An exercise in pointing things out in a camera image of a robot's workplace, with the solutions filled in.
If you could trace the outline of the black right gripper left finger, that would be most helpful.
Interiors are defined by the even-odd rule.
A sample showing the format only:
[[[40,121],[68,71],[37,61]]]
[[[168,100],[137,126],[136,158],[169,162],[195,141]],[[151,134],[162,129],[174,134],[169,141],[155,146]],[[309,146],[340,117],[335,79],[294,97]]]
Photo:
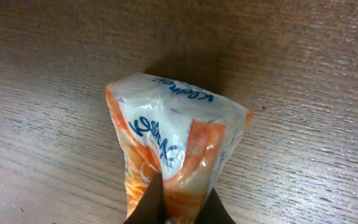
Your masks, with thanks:
[[[162,175],[158,173],[124,224],[163,224],[164,213]]]

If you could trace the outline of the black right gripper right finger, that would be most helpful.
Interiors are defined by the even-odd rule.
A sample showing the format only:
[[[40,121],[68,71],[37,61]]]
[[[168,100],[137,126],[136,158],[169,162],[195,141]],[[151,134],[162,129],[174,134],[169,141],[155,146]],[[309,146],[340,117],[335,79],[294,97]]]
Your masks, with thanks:
[[[215,188],[211,190],[203,209],[196,219],[196,224],[236,224],[224,208]]]

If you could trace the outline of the orange tissue packet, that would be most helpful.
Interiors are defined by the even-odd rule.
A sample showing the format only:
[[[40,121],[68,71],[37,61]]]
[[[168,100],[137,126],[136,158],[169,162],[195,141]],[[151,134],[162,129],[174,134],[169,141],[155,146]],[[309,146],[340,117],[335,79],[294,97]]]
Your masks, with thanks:
[[[127,211],[161,174],[166,223],[194,223],[252,113],[224,96],[145,73],[109,83],[106,102],[124,152]]]

